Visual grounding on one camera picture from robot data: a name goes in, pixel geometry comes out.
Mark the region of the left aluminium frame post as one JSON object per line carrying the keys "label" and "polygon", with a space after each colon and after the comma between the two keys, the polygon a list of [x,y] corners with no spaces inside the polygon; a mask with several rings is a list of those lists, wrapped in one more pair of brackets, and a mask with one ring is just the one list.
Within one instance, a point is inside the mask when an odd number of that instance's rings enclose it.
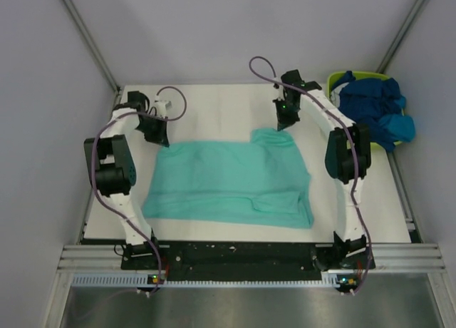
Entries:
{"label": "left aluminium frame post", "polygon": [[87,48],[98,70],[101,72],[102,77],[110,86],[111,90],[114,93],[118,93],[120,91],[120,86],[116,81],[115,76],[110,71],[97,43],[95,42],[95,39],[93,38],[93,35],[77,9],[76,4],[73,0],[60,0],[60,2],[63,4],[63,7],[73,22],[73,25],[75,26],[82,42]]}

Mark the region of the right aluminium frame post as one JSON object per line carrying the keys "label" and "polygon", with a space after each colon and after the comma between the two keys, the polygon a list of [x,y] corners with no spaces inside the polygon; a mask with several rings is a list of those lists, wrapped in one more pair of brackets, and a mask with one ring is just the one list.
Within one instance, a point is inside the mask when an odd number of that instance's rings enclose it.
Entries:
{"label": "right aluminium frame post", "polygon": [[385,52],[380,64],[375,70],[376,73],[385,74],[389,65],[392,63],[396,54],[398,53],[400,47],[404,43],[407,35],[411,32],[413,26],[417,22],[419,15],[427,6],[430,0],[414,0],[413,5],[410,7],[410,10],[407,12],[400,28],[398,29],[396,35],[391,41],[387,51]]}

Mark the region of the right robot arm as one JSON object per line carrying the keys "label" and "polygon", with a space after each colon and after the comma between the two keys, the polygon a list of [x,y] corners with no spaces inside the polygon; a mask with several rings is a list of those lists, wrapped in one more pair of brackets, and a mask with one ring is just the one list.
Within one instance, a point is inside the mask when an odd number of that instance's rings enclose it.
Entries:
{"label": "right robot arm", "polygon": [[277,128],[291,127],[303,111],[327,141],[324,165],[336,186],[337,222],[332,246],[317,248],[313,260],[321,270],[350,267],[364,260],[371,242],[360,209],[363,181],[371,166],[369,128],[345,116],[319,83],[304,81],[296,69],[275,78],[274,87],[279,91],[274,100]]}

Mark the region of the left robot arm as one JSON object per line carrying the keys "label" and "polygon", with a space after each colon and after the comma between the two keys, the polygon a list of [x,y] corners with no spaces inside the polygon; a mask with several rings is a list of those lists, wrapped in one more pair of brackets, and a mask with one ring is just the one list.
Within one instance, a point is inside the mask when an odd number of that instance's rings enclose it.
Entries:
{"label": "left robot arm", "polygon": [[133,193],[137,171],[128,136],[137,130],[146,142],[169,147],[167,107],[162,101],[151,105],[144,93],[129,91],[127,101],[114,108],[107,126],[83,144],[93,192],[103,207],[120,218],[125,231],[124,258],[136,257],[149,269],[159,265],[162,253]]}

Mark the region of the teal t shirt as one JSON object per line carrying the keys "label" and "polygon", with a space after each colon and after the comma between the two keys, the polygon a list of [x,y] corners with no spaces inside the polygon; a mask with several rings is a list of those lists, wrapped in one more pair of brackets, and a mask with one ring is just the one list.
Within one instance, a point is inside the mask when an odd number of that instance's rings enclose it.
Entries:
{"label": "teal t shirt", "polygon": [[142,206],[148,218],[309,229],[311,176],[292,136],[189,141],[161,149]]}

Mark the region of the aluminium frame post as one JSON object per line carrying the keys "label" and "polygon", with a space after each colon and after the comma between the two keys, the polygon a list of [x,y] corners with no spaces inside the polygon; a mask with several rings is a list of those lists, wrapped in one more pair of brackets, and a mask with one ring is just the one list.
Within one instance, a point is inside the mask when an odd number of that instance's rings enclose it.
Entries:
{"label": "aluminium frame post", "polygon": [[76,4],[73,0],[60,0],[60,2],[63,4],[63,7],[73,22],[73,25],[75,26],[82,42],[87,48],[98,70],[101,72],[102,77],[110,86],[111,90],[114,93],[118,93],[120,91],[120,86],[116,81],[115,76],[110,71],[97,43],[95,42],[95,39],[93,38],[93,35],[77,9]]}
{"label": "aluminium frame post", "polygon": [[407,35],[411,32],[413,26],[417,22],[419,15],[427,6],[430,0],[414,0],[413,5],[410,7],[410,10],[407,12],[400,28],[398,29],[396,35],[391,41],[387,51],[385,52],[380,64],[375,70],[376,73],[385,74],[389,65],[392,63],[396,54],[398,53],[400,47],[404,43]]}

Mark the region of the light blue t shirt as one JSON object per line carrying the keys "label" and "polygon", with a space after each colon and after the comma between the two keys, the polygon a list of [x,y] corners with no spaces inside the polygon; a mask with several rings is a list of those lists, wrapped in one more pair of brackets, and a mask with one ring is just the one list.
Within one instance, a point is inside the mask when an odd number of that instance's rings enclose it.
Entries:
{"label": "light blue t shirt", "polygon": [[397,143],[410,143],[416,136],[415,123],[404,113],[406,97],[400,95],[390,102],[390,107],[378,120],[380,142],[387,152],[393,152]]}

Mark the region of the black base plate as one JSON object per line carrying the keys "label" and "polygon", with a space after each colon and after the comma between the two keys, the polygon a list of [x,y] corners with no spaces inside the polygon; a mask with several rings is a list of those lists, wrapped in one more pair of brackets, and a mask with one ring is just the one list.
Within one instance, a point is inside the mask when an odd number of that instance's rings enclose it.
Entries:
{"label": "black base plate", "polygon": [[368,252],[364,260],[321,270],[313,256],[330,243],[310,242],[202,242],[163,240],[158,251],[143,257],[124,258],[122,270],[162,270],[171,281],[295,281],[320,280],[330,270],[362,270],[375,263]]}

